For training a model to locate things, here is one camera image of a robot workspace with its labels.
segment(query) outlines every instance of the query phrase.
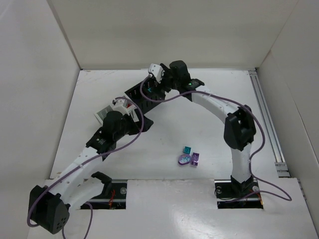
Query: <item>red wire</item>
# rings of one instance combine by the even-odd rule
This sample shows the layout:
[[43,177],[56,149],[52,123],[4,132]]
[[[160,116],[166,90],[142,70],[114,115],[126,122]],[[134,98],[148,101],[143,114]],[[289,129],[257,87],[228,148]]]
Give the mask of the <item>red wire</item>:
[[115,190],[113,189],[113,191],[111,193],[112,193],[112,196],[111,196],[111,198],[109,200],[110,209],[111,209],[112,204],[113,204],[113,200],[114,200],[114,196],[115,196]]

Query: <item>black bracket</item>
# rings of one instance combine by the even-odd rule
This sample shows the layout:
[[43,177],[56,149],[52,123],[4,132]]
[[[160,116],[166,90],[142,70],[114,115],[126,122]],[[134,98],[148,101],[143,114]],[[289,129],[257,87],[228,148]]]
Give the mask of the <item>black bracket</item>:
[[230,181],[231,181],[231,187],[236,194],[245,195],[244,192],[253,186],[254,178],[253,178],[253,176],[250,176],[250,178],[247,179],[246,181],[239,183],[236,179],[234,179],[230,175]]
[[[104,185],[102,193],[88,202],[92,205],[93,209],[126,209],[126,195],[127,195],[127,181],[115,180],[112,182],[110,190],[106,190],[107,185]],[[109,201],[112,198],[112,206],[110,207]],[[88,205],[83,204],[81,209],[90,209]]]
[[[197,87],[205,85],[199,79],[192,79],[190,77],[187,65],[181,60],[170,63],[170,68],[164,64],[161,64],[161,66],[165,72],[159,86],[166,92],[173,89],[178,90],[182,94],[188,91],[195,91]],[[184,95],[184,97],[192,101],[191,94]]]
[[103,126],[100,127],[91,139],[86,143],[86,147],[92,147],[98,154],[108,152],[116,148],[116,142],[126,134],[134,135],[140,131],[142,126],[142,117],[144,118],[143,132],[148,131],[153,125],[153,121],[141,116],[138,110],[135,110],[139,121],[134,122],[131,116],[122,115],[119,111],[110,111],[103,120]]
[[[156,87],[157,81],[154,78],[149,78],[143,86],[143,93],[152,100],[164,100],[165,92],[160,88]],[[146,114],[160,103],[150,102],[145,99],[140,93],[141,82],[133,86],[129,90],[125,91],[125,94],[142,110],[143,114]]]
[[91,177],[101,180],[101,182],[104,184],[104,188],[101,194],[108,195],[110,193],[112,188],[112,179],[109,176],[101,172],[96,172],[93,173]]
[[[44,192],[46,187],[35,186],[30,192],[29,210],[34,201]],[[42,226],[52,234],[58,233],[68,221],[70,214],[69,204],[64,204],[60,199],[61,195],[53,195],[47,192],[37,203],[32,214],[31,220]]]
[[[249,183],[246,184],[245,188],[239,190],[238,188],[234,188],[234,182],[231,180],[230,182],[227,180],[225,182],[215,182],[215,194],[218,199],[226,199],[226,198],[241,198],[253,190],[254,186],[258,186],[258,183],[253,180],[253,178],[248,179]],[[256,194],[251,195],[249,198],[258,198]]]
[[224,140],[233,149],[242,151],[248,143],[254,141],[256,127],[253,117],[242,107],[229,113],[225,120]]

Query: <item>purple cube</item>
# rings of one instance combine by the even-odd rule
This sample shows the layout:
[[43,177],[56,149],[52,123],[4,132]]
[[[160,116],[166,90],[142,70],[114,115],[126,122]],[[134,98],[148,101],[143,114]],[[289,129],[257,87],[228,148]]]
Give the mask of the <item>purple cube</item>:
[[199,153],[193,153],[191,156],[191,165],[197,166],[198,165],[198,160],[199,160]]

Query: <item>white wall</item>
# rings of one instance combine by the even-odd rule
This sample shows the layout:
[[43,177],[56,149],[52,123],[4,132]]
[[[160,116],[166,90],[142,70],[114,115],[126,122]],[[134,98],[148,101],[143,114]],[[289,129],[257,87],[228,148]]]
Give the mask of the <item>white wall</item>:
[[82,68],[256,67],[297,0],[50,0]]
[[46,1],[1,1],[1,239],[27,237],[29,192],[49,175],[78,72]]
[[299,0],[258,73],[289,170],[319,231],[319,1]]

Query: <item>teal cube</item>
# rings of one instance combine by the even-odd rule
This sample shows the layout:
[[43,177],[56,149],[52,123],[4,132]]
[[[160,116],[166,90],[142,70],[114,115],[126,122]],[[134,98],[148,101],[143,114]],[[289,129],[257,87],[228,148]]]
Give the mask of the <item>teal cube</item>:
[[190,150],[191,150],[190,147],[185,147],[183,153],[190,154]]

